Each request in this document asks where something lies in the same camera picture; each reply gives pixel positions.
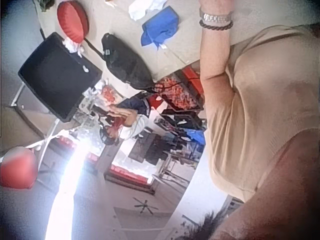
shirt sleeve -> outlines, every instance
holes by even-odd
[[[149,119],[145,115],[138,115],[135,122],[130,127],[124,126],[121,129],[119,137],[121,139],[127,140],[132,138],[143,131],[143,129],[148,125]]]

ceiling fan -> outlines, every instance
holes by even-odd
[[[147,203],[148,203],[148,200],[145,200],[144,203],[138,199],[136,199],[135,197],[133,197],[134,200],[136,200],[138,203],[140,203],[141,205],[135,205],[134,207],[135,208],[141,208],[142,207],[142,210],[140,212],[140,214],[143,213],[143,211],[145,209],[148,209],[148,211],[153,215],[154,213],[150,210],[150,209],[156,209],[156,210],[159,210],[158,208],[154,207],[154,206],[149,206]]]

black beaded bracelet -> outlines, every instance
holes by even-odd
[[[204,23],[203,20],[200,20],[200,26],[205,29],[216,30],[216,31],[224,31],[232,28],[234,25],[234,21],[231,21],[227,26],[211,26]]]

silver bracelet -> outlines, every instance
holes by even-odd
[[[220,24],[230,23],[232,20],[232,12],[230,12],[228,15],[210,15],[204,13],[200,8],[200,18],[205,22],[213,22]]]

seated person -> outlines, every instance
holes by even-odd
[[[117,145],[119,138],[127,140],[141,133],[148,124],[151,103],[156,97],[139,99],[135,95],[109,106],[107,114],[113,119],[110,126],[104,126],[100,131],[102,142],[107,146]]]

